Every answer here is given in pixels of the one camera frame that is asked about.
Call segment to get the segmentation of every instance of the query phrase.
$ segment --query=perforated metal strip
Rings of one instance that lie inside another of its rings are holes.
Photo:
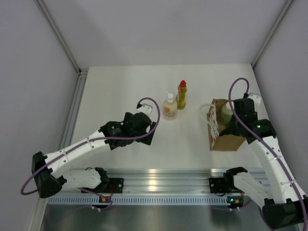
[[[114,195],[113,205],[229,205],[227,197],[218,196],[126,196]],[[50,205],[104,205],[98,196],[56,195]]]

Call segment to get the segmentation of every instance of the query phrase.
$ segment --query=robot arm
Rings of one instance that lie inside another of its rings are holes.
[[[139,113],[127,112],[123,122],[111,121],[87,138],[44,155],[36,153],[32,158],[32,173],[46,166],[34,176],[34,180],[41,198],[55,195],[60,190],[88,188],[102,192],[109,183],[109,178],[102,168],[88,170],[72,169],[77,163],[102,154],[117,147],[125,147],[134,141],[150,145],[157,126],[149,118],[152,107],[138,104]]]
[[[233,102],[238,117],[258,137],[262,138],[269,148],[275,151],[277,156],[273,156],[268,147],[257,140],[233,116],[229,128],[224,130],[223,134],[234,134],[246,138],[268,177],[270,189],[266,189],[260,182],[256,181],[246,169],[238,167],[229,169],[224,174],[228,190],[239,189],[245,192],[262,208],[266,222],[273,229],[303,222],[304,214],[295,189],[298,190],[303,200],[306,214],[308,213],[308,197],[294,179],[283,157],[272,124],[266,119],[257,119],[257,113],[254,109],[256,102],[252,97],[234,100]],[[289,173],[292,180],[289,180],[285,172]]]

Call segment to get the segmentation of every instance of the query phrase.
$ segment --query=red bottle cap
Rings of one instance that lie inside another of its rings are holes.
[[[185,82],[185,80],[182,80],[182,81],[181,81],[181,86],[182,86],[182,87],[186,87],[186,82]]]

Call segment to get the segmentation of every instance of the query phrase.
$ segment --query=white rope handle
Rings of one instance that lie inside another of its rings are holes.
[[[207,124],[209,124],[210,126],[214,126],[214,127],[218,128],[218,125],[209,122],[209,121],[207,120],[207,118],[205,118],[205,117],[202,115],[201,109],[204,108],[204,107],[206,107],[206,106],[215,107],[215,108],[216,108],[216,106],[215,106],[214,104],[211,104],[211,103],[202,104],[202,105],[199,107],[199,109],[198,109],[199,116],[200,116]]]

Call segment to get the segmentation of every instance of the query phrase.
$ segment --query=white container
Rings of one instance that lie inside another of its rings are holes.
[[[163,116],[166,120],[175,119],[178,113],[178,104],[174,100],[174,95],[169,93],[163,104]]]
[[[225,105],[223,105],[220,113],[218,116],[218,123],[227,126],[230,123],[230,120],[232,118],[233,112],[230,108],[230,103],[227,102]]]

